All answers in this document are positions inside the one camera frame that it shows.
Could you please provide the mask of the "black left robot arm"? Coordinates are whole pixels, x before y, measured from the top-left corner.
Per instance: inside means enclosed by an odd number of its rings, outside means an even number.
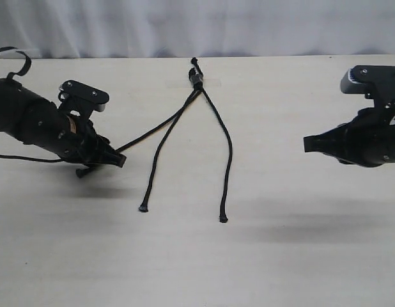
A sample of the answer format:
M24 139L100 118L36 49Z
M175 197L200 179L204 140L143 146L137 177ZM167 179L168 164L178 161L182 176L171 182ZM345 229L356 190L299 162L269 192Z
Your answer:
M0 78L0 132L68 163L123 167L126 157L96 132L90 120L92 112L105 109L109 95L67 80L58 98L59 106L15 80Z

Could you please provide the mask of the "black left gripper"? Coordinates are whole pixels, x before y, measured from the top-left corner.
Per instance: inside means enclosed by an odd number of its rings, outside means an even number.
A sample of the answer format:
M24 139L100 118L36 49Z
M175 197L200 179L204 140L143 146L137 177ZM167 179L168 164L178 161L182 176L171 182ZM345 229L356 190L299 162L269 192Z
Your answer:
M127 157L101 141L91 124L79 117L56 111L49 123L49 151L69 163L122 168Z

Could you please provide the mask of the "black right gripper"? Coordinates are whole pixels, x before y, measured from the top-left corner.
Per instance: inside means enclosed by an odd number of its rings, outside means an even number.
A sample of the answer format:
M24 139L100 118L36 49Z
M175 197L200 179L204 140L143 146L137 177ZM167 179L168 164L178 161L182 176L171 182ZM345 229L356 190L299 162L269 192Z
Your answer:
M304 151L336 158L341 164L379 167L395 163L395 106L358 111L346 126L303 137Z

